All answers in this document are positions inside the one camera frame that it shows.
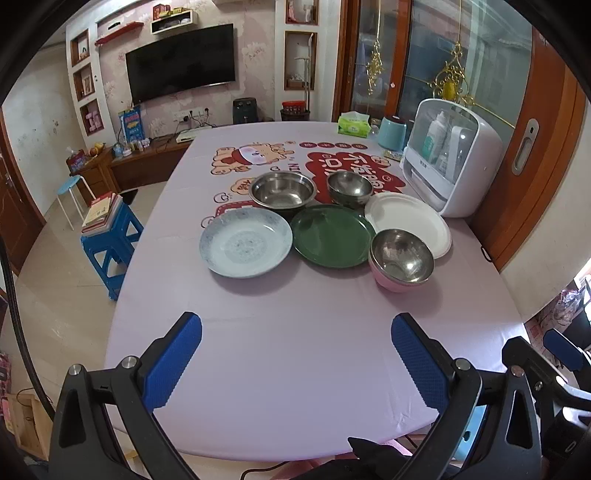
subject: blue gripper pad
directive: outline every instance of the blue gripper pad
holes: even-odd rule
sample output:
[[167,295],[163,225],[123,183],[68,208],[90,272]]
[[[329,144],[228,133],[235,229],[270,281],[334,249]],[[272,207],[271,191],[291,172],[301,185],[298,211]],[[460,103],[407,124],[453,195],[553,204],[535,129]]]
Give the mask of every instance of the blue gripper pad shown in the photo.
[[544,334],[544,346],[571,372],[583,368],[583,351],[557,330],[551,329]]
[[392,321],[392,343],[427,407],[442,414],[449,403],[449,382],[404,315],[408,314],[396,315]]
[[163,337],[156,339],[142,355],[138,384],[148,411],[164,407],[202,337],[201,319],[185,312]]

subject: door handle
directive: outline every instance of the door handle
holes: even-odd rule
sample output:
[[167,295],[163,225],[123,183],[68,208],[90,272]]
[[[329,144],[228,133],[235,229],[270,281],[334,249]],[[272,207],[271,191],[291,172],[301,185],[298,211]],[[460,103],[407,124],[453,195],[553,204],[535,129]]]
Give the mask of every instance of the door handle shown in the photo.
[[513,160],[513,164],[511,166],[511,171],[514,175],[521,175],[525,164],[527,163],[527,159],[530,157],[531,149],[534,146],[535,138],[538,136],[538,130],[540,129],[540,124],[535,118],[530,118],[527,122],[527,126],[525,127],[525,132],[523,134],[523,138],[521,139],[521,143],[519,144],[519,148],[517,149],[517,155],[515,155],[515,159]]
[[5,177],[4,177],[4,182],[6,183],[6,185],[8,185],[10,188],[14,188],[14,182],[12,181],[12,177],[10,176],[10,174],[7,172]]

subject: metal screw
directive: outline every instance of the metal screw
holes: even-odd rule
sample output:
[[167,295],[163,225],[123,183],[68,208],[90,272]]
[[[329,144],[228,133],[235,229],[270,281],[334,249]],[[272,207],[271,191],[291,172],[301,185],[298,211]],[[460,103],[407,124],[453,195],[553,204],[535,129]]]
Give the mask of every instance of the metal screw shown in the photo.
[[456,367],[458,367],[460,370],[470,370],[470,368],[472,367],[470,362],[468,360],[466,360],[465,358],[457,358],[456,359]]
[[78,375],[82,370],[82,365],[74,364],[68,369],[70,375]]
[[511,365],[511,374],[514,377],[523,377],[525,372],[519,365]]
[[126,356],[121,361],[121,366],[123,368],[133,368],[136,366],[137,363],[138,363],[138,358],[136,356],[130,355],[130,356]]

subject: stack of books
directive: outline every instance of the stack of books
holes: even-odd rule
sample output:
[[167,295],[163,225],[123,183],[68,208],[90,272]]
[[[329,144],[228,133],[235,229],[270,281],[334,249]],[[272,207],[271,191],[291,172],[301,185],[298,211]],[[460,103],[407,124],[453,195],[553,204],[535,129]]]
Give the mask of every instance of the stack of books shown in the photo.
[[107,192],[93,200],[82,224],[82,235],[92,236],[108,232],[123,203],[121,195]]

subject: wallpaper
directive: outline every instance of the wallpaper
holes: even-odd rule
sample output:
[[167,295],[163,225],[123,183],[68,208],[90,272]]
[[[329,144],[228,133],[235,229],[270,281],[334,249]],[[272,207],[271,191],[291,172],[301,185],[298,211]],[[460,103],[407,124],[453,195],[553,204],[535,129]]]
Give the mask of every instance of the wallpaper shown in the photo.
[[157,137],[173,133],[177,127],[187,128],[174,121],[174,113],[191,107],[209,108],[209,122],[217,125],[232,123],[232,101],[235,98],[254,97],[259,114],[273,116],[275,98],[274,41],[275,1],[245,0],[216,6],[211,0],[151,1],[135,5],[123,13],[99,24],[99,38],[107,35],[107,28],[114,22],[122,25],[131,21],[144,23],[141,29],[125,33],[100,48],[100,70],[105,87],[109,115],[119,131],[118,112],[131,106],[131,91],[125,64],[125,54],[148,43],[176,32],[152,35],[150,22],[152,7],[165,3],[175,7],[187,7],[197,12],[197,28],[233,23],[236,37],[236,81],[225,85],[199,87],[172,95],[155,98],[141,104],[142,121],[146,136]]

